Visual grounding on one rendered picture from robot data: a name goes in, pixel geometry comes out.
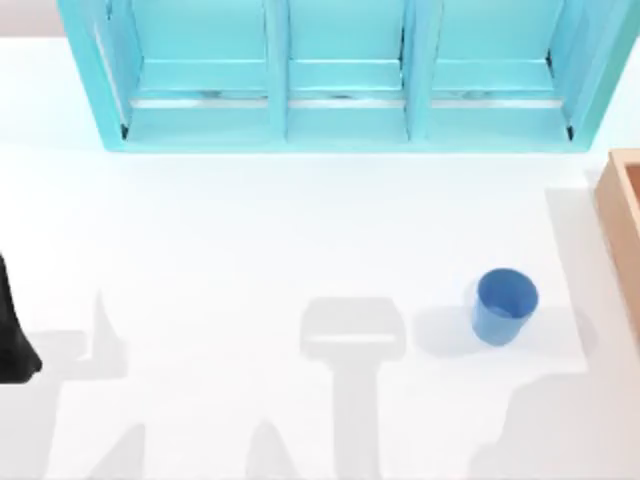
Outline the light blue rack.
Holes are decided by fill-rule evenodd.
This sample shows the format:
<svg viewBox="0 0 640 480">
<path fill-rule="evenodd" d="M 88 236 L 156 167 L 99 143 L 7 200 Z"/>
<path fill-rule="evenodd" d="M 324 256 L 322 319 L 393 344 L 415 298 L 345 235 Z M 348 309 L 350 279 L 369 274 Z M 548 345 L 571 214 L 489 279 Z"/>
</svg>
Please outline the light blue rack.
<svg viewBox="0 0 640 480">
<path fill-rule="evenodd" d="M 640 0 L 56 0 L 114 152 L 582 152 Z"/>
</svg>

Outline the blue cup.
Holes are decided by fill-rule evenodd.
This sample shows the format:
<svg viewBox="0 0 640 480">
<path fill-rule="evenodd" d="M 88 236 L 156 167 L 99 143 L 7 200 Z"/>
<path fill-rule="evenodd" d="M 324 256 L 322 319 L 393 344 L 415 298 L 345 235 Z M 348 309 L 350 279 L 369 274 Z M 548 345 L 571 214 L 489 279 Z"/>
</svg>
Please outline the blue cup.
<svg viewBox="0 0 640 480">
<path fill-rule="evenodd" d="M 491 346 L 513 341 L 539 304 L 531 278 L 512 268 L 495 268 L 478 281 L 471 326 Z"/>
</svg>

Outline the salmon-coloured shallow box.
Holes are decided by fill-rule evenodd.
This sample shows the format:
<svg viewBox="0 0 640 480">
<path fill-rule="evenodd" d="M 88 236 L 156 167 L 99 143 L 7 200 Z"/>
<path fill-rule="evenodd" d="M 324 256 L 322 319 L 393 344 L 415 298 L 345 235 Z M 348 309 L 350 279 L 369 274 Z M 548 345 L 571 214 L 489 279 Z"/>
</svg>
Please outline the salmon-coloured shallow box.
<svg viewBox="0 0 640 480">
<path fill-rule="evenodd" d="M 595 201 L 640 347 L 640 148 L 609 151 L 595 187 Z"/>
</svg>

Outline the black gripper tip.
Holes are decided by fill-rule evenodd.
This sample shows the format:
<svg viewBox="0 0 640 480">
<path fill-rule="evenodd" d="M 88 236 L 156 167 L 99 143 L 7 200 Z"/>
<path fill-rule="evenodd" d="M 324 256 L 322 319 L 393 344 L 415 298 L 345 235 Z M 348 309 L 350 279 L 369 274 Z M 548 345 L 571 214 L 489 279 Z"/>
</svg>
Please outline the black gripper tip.
<svg viewBox="0 0 640 480">
<path fill-rule="evenodd" d="M 17 317 L 4 257 L 0 254 L 0 384 L 24 384 L 43 362 Z"/>
</svg>

